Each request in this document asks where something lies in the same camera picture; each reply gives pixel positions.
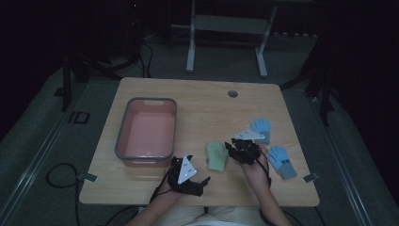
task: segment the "white triangular object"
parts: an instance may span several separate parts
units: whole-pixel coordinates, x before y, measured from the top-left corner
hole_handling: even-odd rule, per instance
[[[242,140],[248,140],[248,139],[263,139],[264,136],[261,134],[257,134],[251,130],[246,129],[246,131],[244,131],[241,134],[236,134],[235,138],[237,139],[242,139]]]
[[[181,185],[183,182],[193,177],[196,173],[197,171],[194,169],[193,165],[191,165],[190,160],[188,160],[187,157],[184,157],[177,183]]]

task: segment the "pink bin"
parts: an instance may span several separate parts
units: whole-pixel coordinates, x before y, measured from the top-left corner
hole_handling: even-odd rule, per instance
[[[127,167],[164,168],[173,155],[177,104],[169,98],[129,101],[115,153]]]

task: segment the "light blue cloth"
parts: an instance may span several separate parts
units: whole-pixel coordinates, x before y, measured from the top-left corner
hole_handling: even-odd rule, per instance
[[[270,127],[267,119],[257,119],[250,125],[253,132],[264,136],[263,139],[256,139],[255,143],[270,144]]]
[[[288,180],[297,176],[297,173],[287,155],[285,148],[280,146],[271,147],[267,152],[267,159],[272,164],[274,169],[279,172],[282,179]]]

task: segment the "person's leg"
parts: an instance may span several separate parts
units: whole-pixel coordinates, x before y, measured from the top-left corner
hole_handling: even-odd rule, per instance
[[[258,207],[209,207],[208,214],[196,218],[199,221],[225,221],[253,226],[265,226]]]
[[[202,206],[180,206],[176,205],[160,217],[154,226],[181,226],[191,223],[200,215],[205,213]]]

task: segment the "white table leg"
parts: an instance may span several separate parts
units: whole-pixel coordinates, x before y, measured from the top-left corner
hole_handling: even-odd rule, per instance
[[[259,47],[255,48],[256,59],[258,60],[259,74],[261,77],[267,77],[267,70],[266,70],[266,66],[264,63],[263,51],[264,51],[264,47],[267,43],[267,39],[269,38],[269,35],[270,35],[270,29],[272,28],[272,24],[273,24],[275,15],[276,15],[276,11],[277,11],[277,7],[273,7],[272,12],[269,17],[269,21],[267,22],[266,27],[264,28],[262,42],[259,45]]]
[[[190,46],[188,47],[188,57],[187,64],[185,66],[185,71],[191,73],[194,71],[194,58],[196,55],[196,1],[191,1],[191,26],[190,26]]]

